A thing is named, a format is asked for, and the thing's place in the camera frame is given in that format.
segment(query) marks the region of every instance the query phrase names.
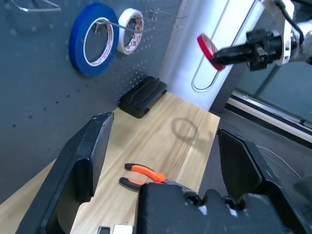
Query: white tape roll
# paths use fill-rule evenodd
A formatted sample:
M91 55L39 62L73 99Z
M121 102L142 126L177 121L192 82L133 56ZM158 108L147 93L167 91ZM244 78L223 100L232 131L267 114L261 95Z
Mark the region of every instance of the white tape roll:
M121 16L119 17L118 22L121 26L127 27L131 19L134 19L136 21L135 30L143 31L144 29L143 15L140 11L136 9L128 8L124 10L124 12L122 12ZM129 55L133 53L133 51L139 45L142 38L142 33L133 33L132 39L128 45L124 44L124 37L125 37L125 29L119 28L119 42L117 50L125 55Z

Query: blue tape roll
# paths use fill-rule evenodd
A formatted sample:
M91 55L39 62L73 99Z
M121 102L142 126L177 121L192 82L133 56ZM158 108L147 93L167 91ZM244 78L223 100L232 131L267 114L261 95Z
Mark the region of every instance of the blue tape roll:
M96 61L88 61L85 55L85 41L92 25L100 19L107 19L118 24L118 18L113 9L102 3L87 6L77 17L69 40L69 58L72 65L87 76L97 76L102 73L114 58L116 53L119 28L106 24L108 31L107 45L102 55Z

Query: red tape roll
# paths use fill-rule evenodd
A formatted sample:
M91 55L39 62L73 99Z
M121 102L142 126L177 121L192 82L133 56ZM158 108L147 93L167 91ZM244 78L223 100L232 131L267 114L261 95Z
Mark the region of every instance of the red tape roll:
M214 66L215 69L217 69L218 71L222 71L225 68L224 65L211 62L213 55L218 51L215 44L204 33L198 36L197 41L201 50L203 51L204 55L206 56L208 61L211 63L211 65Z

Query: pliers handle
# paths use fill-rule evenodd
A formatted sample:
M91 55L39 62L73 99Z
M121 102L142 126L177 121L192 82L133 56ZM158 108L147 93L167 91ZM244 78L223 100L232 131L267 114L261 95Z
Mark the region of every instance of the pliers handle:
M151 178L155 183L164 183L164 181L166 180L166 175L164 173L155 172L152 169L150 169L146 166L140 165L140 164L126 163L125 169L127 171L139 172L139 173ZM122 185L124 185L130 189L136 190L136 191L138 191L140 189L141 185L144 184L144 182L136 181L133 179L128 179L125 177L120 178L119 182Z

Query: metal hook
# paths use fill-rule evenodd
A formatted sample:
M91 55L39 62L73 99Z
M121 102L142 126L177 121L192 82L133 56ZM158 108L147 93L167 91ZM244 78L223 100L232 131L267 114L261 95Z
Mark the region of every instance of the metal hook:
M179 16L175 16L175 15L169 14L167 12L159 11L159 10L150 10L150 12L155 13L155 14L161 13L161 14L164 14L164 15L173 16L173 17L176 17L178 19L185 19L185 18L188 17L188 16L179 17Z
M48 0L41 0L49 5L54 6L54 8L43 8L43 9L29 9L29 8L24 8L20 7L19 5L16 4L14 0L10 0L10 2L19 10L24 11L24 12L55 12L55 11L61 11L62 9L60 8L59 5L50 2Z
M97 34L97 32L98 32L98 25L103 25L103 24L107 24L107 23L109 23L109 24L111 24L113 26L119 27L119 28L123 28L123 29L128 30L128 31L134 32L134 33L144 33L144 32L149 32L151 30L151 29L146 29L146 30L142 30L142 31L136 31L136 30L133 30L131 28L124 27L124 26L122 26L120 24L112 23L109 20L101 19L101 20L96 22L96 28L94 30L94 33Z

